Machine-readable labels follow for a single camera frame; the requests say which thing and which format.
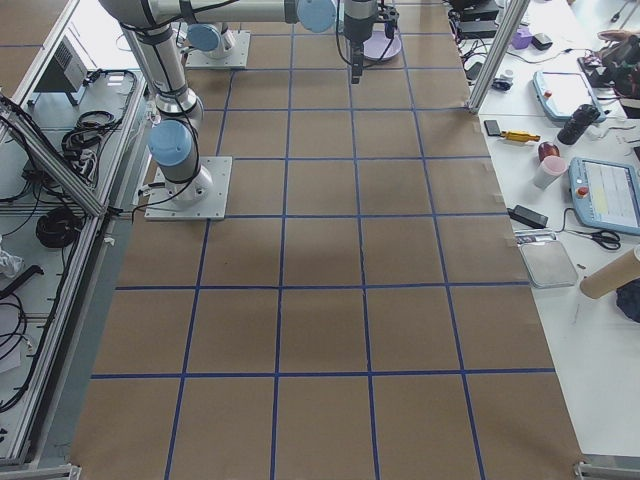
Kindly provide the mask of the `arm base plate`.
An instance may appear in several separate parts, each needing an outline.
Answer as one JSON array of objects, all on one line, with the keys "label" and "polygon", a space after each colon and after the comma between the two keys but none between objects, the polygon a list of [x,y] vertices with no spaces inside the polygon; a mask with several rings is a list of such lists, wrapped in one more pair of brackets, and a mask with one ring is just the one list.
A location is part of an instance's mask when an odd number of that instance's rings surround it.
[{"label": "arm base plate", "polygon": [[190,48],[185,68],[191,70],[245,69],[248,62],[250,32],[227,30],[223,34],[213,29],[188,32]]},{"label": "arm base plate", "polygon": [[183,186],[166,183],[159,167],[155,182],[164,186],[153,189],[144,217],[149,221],[191,221],[225,218],[232,158],[229,156],[201,157],[198,176],[183,190]]}]

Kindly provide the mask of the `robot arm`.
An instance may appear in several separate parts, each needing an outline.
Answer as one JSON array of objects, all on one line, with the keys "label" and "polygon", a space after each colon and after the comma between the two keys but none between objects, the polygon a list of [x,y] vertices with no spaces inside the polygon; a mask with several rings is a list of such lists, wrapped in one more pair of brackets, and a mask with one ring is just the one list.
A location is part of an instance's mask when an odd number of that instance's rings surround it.
[{"label": "robot arm", "polygon": [[213,59],[228,57],[236,44],[234,33],[227,23],[190,24],[187,40],[193,48]]},{"label": "robot arm", "polygon": [[161,116],[148,147],[164,178],[163,197],[150,199],[149,215],[160,219],[221,219],[225,214],[232,160],[204,157],[198,130],[203,104],[189,87],[172,25],[184,21],[188,40],[201,51],[225,52],[230,22],[301,24],[321,33],[334,29],[349,45],[344,62],[358,83],[365,43],[377,24],[395,36],[397,10],[383,1],[104,1],[102,7],[134,38],[134,56],[154,91]]}]

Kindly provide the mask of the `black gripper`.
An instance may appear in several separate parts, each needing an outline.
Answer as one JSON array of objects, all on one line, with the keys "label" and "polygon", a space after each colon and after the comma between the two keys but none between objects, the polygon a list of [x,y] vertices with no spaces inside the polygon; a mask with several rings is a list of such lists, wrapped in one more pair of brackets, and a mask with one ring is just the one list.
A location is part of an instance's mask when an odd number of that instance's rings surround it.
[{"label": "black gripper", "polygon": [[344,2],[343,33],[349,41],[351,83],[359,84],[364,70],[364,44],[373,34],[375,24],[384,25],[388,39],[395,35],[399,13],[384,1],[346,0]]}]

